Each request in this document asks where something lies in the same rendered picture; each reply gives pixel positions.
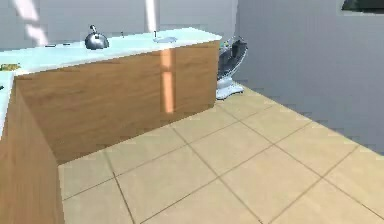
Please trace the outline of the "wooden counter with pale top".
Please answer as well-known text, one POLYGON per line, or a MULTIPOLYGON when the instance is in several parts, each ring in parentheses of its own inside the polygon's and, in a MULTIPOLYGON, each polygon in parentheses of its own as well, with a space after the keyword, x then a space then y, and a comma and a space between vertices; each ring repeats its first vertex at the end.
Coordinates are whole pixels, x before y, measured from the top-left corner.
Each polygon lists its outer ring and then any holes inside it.
POLYGON ((0 52, 21 66, 0 72, 0 224, 64 224, 59 165, 211 108, 220 40, 189 27, 0 52))

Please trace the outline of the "grey metal kettle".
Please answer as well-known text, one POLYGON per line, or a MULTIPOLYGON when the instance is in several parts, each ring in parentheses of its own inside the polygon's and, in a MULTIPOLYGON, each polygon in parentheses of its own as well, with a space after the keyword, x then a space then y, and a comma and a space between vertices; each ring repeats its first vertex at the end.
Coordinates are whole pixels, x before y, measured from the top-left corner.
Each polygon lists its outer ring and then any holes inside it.
POLYGON ((99 33, 94 25, 91 25, 90 29, 91 33, 89 33, 84 40, 85 47, 90 50, 108 48, 109 41, 107 37, 99 33))

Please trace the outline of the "dark framed wall picture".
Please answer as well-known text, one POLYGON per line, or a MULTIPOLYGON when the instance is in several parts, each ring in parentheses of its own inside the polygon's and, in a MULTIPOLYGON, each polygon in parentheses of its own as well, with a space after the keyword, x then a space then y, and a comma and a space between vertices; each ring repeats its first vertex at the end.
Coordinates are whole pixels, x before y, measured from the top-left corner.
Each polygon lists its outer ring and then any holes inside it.
POLYGON ((342 9, 352 12, 384 14, 384 0, 345 0, 342 9))

